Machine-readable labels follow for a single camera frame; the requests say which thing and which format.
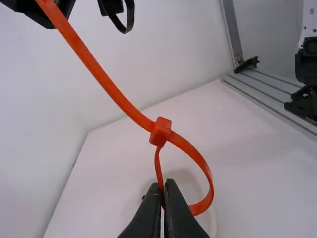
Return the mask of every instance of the white table surface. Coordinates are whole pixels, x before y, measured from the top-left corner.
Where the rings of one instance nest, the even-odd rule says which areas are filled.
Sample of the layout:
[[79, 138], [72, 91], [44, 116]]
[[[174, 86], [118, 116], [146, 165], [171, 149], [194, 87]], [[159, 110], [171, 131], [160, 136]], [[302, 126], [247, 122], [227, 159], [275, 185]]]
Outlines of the white table surface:
[[[214, 210], [197, 220], [210, 235], [216, 214], [217, 238], [317, 237], [317, 146], [303, 134], [220, 80], [144, 113], [171, 119], [209, 163]], [[156, 180], [149, 136], [129, 118], [92, 131], [45, 238], [116, 238]], [[188, 203], [207, 193], [203, 173], [173, 145], [161, 165]]]

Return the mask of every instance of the white wall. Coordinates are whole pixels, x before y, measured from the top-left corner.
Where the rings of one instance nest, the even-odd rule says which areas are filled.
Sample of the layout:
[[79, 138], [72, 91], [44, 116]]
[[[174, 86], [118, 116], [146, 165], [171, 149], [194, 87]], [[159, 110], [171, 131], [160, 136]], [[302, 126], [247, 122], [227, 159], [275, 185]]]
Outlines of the white wall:
[[257, 55], [261, 61], [259, 68], [295, 78], [302, 3], [302, 0], [234, 0], [244, 58]]
[[[136, 0], [128, 35], [97, 1], [70, 22], [139, 108], [231, 68], [218, 1]], [[0, 237], [39, 238], [87, 131], [124, 115], [57, 31], [0, 5], [0, 32]]]

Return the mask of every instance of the black bracket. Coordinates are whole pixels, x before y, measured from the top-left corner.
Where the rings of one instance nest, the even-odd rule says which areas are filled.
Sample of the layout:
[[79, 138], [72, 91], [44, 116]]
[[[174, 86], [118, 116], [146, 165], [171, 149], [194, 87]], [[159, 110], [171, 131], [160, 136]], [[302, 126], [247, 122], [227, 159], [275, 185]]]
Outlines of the black bracket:
[[317, 126], [317, 87], [304, 86], [291, 98], [292, 102], [285, 103], [284, 108]]
[[243, 61], [238, 67], [236, 67], [233, 70], [233, 72], [234, 73], [241, 73], [250, 67], [256, 68], [258, 63], [260, 63], [260, 61], [258, 60], [258, 56], [254, 56], [253, 58], [250, 58], [246, 61]]

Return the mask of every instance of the white backdrop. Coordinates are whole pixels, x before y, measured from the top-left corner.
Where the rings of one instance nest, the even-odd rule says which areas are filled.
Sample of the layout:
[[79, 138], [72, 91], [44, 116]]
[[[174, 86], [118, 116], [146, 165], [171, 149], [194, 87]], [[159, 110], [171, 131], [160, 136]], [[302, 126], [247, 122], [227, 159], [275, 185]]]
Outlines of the white backdrop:
[[234, 0], [244, 58], [259, 56], [259, 68], [295, 79], [295, 53], [303, 0]]
[[[70, 22], [138, 108], [232, 67], [218, 1], [135, 2], [128, 35], [97, 1]], [[0, 237], [39, 238], [87, 132], [124, 115], [57, 31], [0, 5], [0, 32]]]

